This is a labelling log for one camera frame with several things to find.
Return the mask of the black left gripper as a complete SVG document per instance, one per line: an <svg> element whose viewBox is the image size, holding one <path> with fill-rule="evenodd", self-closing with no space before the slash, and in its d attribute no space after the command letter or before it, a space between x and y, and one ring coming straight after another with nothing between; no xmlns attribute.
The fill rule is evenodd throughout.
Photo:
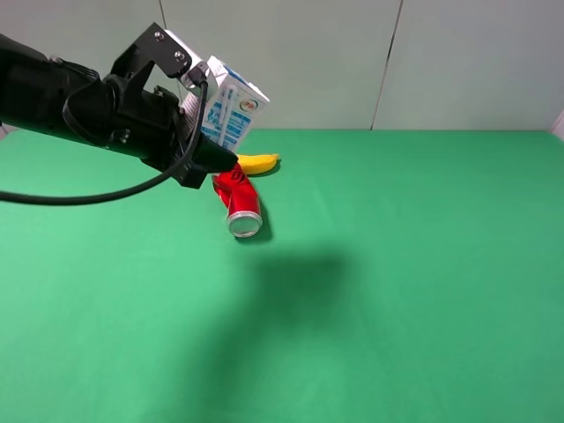
<svg viewBox="0 0 564 423"><path fill-rule="evenodd" d="M189 68L175 54L178 44L157 23L151 23L118 56L106 77L95 77L65 101L65 122L87 143L139 157L153 165L172 165L181 186L199 189L208 174L231 171L237 156L201 133L207 83L192 124L179 99L162 87L145 90L154 69L176 79Z"/></svg>

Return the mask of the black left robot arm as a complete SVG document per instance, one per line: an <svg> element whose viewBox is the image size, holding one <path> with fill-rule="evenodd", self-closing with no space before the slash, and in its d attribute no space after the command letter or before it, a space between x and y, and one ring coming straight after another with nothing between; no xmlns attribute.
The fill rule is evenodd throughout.
<svg viewBox="0 0 564 423"><path fill-rule="evenodd" d="M157 86L152 70L193 86L208 81L201 59L172 32L151 24L102 77L96 70L1 38L1 121L140 159L158 171L184 153L173 175L186 188L205 176L231 171L237 157L196 128L196 110Z"/></svg>

